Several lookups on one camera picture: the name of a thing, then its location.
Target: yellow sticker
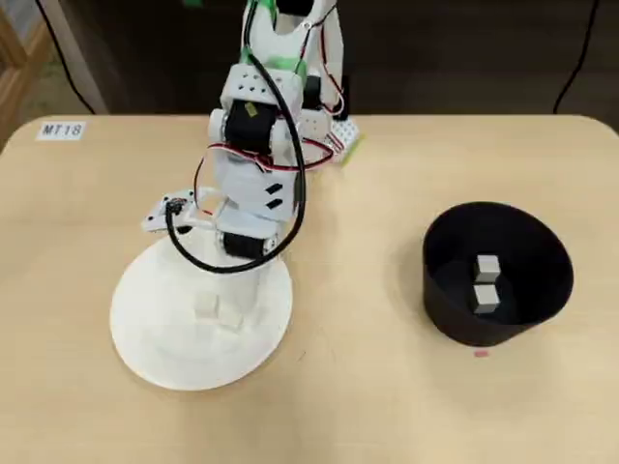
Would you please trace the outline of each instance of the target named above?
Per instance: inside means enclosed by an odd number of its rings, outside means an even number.
[[[258,110],[255,109],[255,106],[253,105],[251,101],[248,101],[247,103],[245,103],[245,109],[251,118],[258,115]]]

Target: green tape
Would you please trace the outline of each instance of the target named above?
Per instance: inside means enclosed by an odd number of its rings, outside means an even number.
[[[261,5],[267,10],[269,10],[269,13],[271,14],[271,20],[275,25],[275,21],[278,18],[278,5],[276,3],[276,0],[250,0],[248,2],[248,5],[251,5],[251,3],[253,2],[256,2],[258,5]]]
[[[269,58],[265,66],[274,70],[293,71],[301,77],[304,87],[306,85],[306,80],[308,80],[308,64],[305,60],[299,61],[299,58],[275,56]]]
[[[250,63],[250,60],[248,59],[249,54],[250,54],[250,49],[244,46],[243,49],[241,50],[241,63],[245,65],[248,65]]]

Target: black cable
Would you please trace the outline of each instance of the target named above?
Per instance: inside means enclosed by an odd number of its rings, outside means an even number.
[[[45,25],[47,26],[47,30],[49,31],[49,35],[51,36],[51,40],[54,42],[54,46],[56,47],[56,50],[58,50],[58,57],[60,58],[62,67],[64,68],[65,74],[67,75],[67,80],[69,81],[69,85],[73,89],[75,96],[79,99],[81,104],[83,104],[86,107],[86,109],[88,109],[88,111],[91,112],[91,114],[96,114],[93,107],[88,103],[88,101],[86,101],[86,99],[84,99],[84,96],[79,93],[79,91],[77,90],[77,87],[75,86],[74,80],[72,79],[71,73],[69,72],[69,66],[67,66],[67,61],[65,60],[65,55],[63,54],[62,49],[60,48],[58,37],[56,36],[56,33],[54,32],[53,27],[51,27],[51,22],[49,21],[49,17],[47,16],[45,9],[43,8],[43,5],[41,5],[41,0],[35,0],[35,2],[37,2],[37,7],[39,7],[41,16],[43,17],[43,20],[45,21]]]
[[[318,20],[315,24],[313,24],[311,28],[313,29],[314,27],[322,26],[327,20],[327,18],[329,17],[329,15],[336,9],[337,6],[338,4],[335,4],[333,7],[331,7],[329,11],[324,16],[322,16],[322,19]]]
[[[591,33],[593,31],[593,26],[596,22],[596,14],[598,12],[599,6],[600,6],[600,0],[593,0],[593,4],[591,5],[591,13],[589,14],[589,22],[587,23],[587,30],[584,34],[584,42],[582,43],[582,50],[580,51],[578,62],[576,63],[576,67],[572,71],[572,75],[570,75],[570,78],[563,86],[563,89],[561,90],[559,97],[557,97],[557,100],[554,103],[554,106],[552,107],[552,114],[559,114],[559,106],[561,105],[563,98],[566,96],[566,94],[570,90],[570,87],[572,87],[572,84],[574,83],[576,77],[578,76],[578,73],[580,73],[582,66],[584,65],[584,60],[586,59],[587,51],[589,50],[589,42],[591,42]]]
[[[303,219],[306,213],[306,200],[307,200],[307,184],[306,184],[306,165],[303,159],[303,148],[301,147],[301,139],[299,137],[299,133],[297,132],[297,128],[294,124],[294,119],[292,118],[292,114],[290,113],[290,108],[286,104],[284,97],[281,95],[280,89],[278,85],[275,83],[269,72],[266,70],[264,65],[260,63],[260,61],[253,55],[250,47],[250,31],[251,24],[253,23],[253,18],[255,16],[255,10],[257,7],[257,0],[253,0],[250,6],[250,10],[248,12],[248,18],[245,25],[245,29],[243,32],[243,43],[246,49],[247,58],[250,63],[258,70],[262,78],[266,81],[269,90],[273,93],[274,97],[278,101],[278,106],[280,107],[281,114],[288,125],[288,129],[290,130],[290,136],[292,138],[292,146],[294,147],[294,155],[297,161],[297,165],[299,166],[300,176],[299,180],[299,192],[298,192],[298,209],[297,216],[295,218],[294,224],[292,225],[292,229],[285,236],[285,238],[277,245],[274,249],[269,251],[264,256],[259,257],[249,263],[245,263],[239,266],[230,266],[230,267],[220,267],[220,266],[212,266],[210,264],[204,263],[189,253],[183,245],[178,240],[178,236],[176,235],[176,228],[174,227],[174,215],[180,214],[180,210],[183,207],[182,203],[175,202],[174,200],[169,201],[165,205],[165,225],[167,227],[167,233],[170,236],[170,240],[172,244],[177,249],[181,255],[187,259],[190,263],[195,265],[195,267],[208,271],[214,274],[237,274],[243,273],[245,271],[251,271],[252,269],[256,269],[272,259],[279,256],[295,239],[299,230],[301,230],[301,226],[303,224]]]

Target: black cable on wall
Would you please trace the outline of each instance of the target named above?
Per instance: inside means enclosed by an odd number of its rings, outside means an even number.
[[[95,109],[90,105],[88,101],[86,101],[86,99],[84,99],[84,96],[81,95],[81,93],[79,92],[79,90],[77,90],[77,87],[75,86],[75,82],[73,78],[71,77],[71,72],[69,71],[69,66],[67,65],[67,60],[65,59],[65,55],[62,52],[60,43],[58,42],[58,37],[56,36],[56,32],[54,31],[54,28],[51,26],[51,22],[49,21],[49,16],[47,16],[47,12],[45,11],[45,8],[43,8],[43,5],[41,4],[41,0],[35,0],[35,2],[37,2],[37,7],[39,7],[41,16],[43,17],[43,20],[45,21],[45,25],[47,26],[47,30],[49,31],[49,35],[51,36],[51,40],[54,42],[54,46],[56,47],[56,50],[58,51],[58,57],[60,58],[62,67],[65,70],[65,74],[67,75],[67,80],[69,81],[69,85],[71,86],[72,90],[74,91],[75,95],[77,96],[81,104],[83,104],[86,107],[86,109],[90,111],[91,114],[96,114]]]
[[[593,0],[591,4],[591,13],[589,14],[589,21],[587,22],[587,29],[584,33],[584,41],[582,42],[582,49],[580,50],[580,56],[578,57],[578,61],[576,62],[576,66],[572,71],[572,74],[568,78],[567,82],[561,89],[557,100],[554,102],[554,106],[552,107],[552,114],[559,114],[559,107],[561,106],[561,102],[565,98],[566,94],[574,84],[578,73],[582,70],[582,66],[584,65],[584,61],[587,58],[587,52],[589,51],[589,43],[591,42],[591,34],[593,32],[593,26],[596,22],[596,15],[598,13],[598,8],[600,7],[600,0]]]

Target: white robotic arm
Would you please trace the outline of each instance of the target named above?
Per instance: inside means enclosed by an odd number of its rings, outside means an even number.
[[[275,257],[303,220],[307,167],[343,155],[358,137],[354,123],[343,119],[342,59],[336,0],[314,0],[305,17],[281,14],[275,0],[250,0],[241,63],[231,68],[221,109],[209,123],[215,178],[225,199],[204,220],[196,218],[196,205],[214,189],[167,195],[143,228],[167,228],[177,249],[182,248],[175,237],[179,229],[215,228],[225,253],[249,260],[246,265],[214,269],[179,251],[218,274],[253,269]],[[346,136],[348,143],[341,140]],[[282,240],[295,213],[291,235]]]

